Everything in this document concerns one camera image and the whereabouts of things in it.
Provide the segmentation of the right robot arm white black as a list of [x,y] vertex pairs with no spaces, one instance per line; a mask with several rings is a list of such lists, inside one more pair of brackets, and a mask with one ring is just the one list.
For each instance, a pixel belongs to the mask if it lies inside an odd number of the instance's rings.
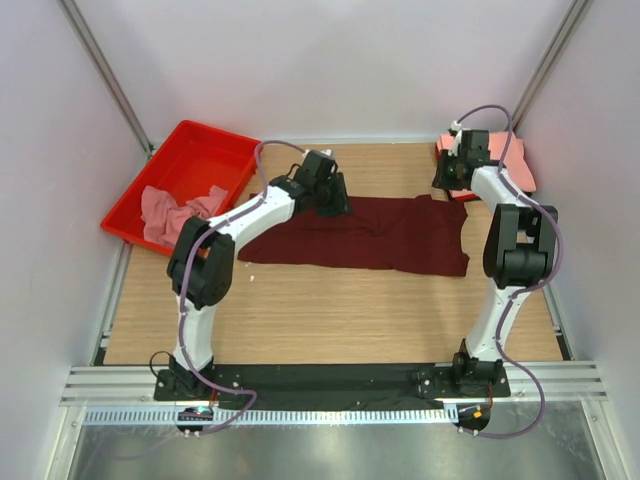
[[505,344],[515,319],[532,291],[553,272],[557,210],[532,201],[504,164],[491,159],[488,131],[455,123],[449,136],[451,142],[438,154],[433,186],[469,190],[492,213],[482,258],[488,293],[447,374],[451,390],[472,396],[487,394],[505,381]]

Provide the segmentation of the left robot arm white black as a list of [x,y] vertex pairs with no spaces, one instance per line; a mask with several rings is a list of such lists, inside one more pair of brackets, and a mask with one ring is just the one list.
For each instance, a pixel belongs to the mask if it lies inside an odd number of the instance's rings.
[[235,259],[269,229],[309,210],[327,217],[351,211],[344,175],[330,150],[304,150],[289,173],[266,182],[239,207],[185,222],[167,267],[179,312],[177,342],[168,367],[153,373],[156,400],[202,400],[213,391],[240,391],[213,384],[214,321],[230,290]]

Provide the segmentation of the dark maroon t shirt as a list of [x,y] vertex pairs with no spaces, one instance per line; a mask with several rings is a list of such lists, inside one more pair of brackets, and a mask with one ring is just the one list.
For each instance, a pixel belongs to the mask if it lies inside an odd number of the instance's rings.
[[469,256],[461,234],[467,213],[460,203],[430,195],[350,198],[352,212],[321,217],[301,213],[244,246],[242,261],[330,268],[396,270],[464,277]]

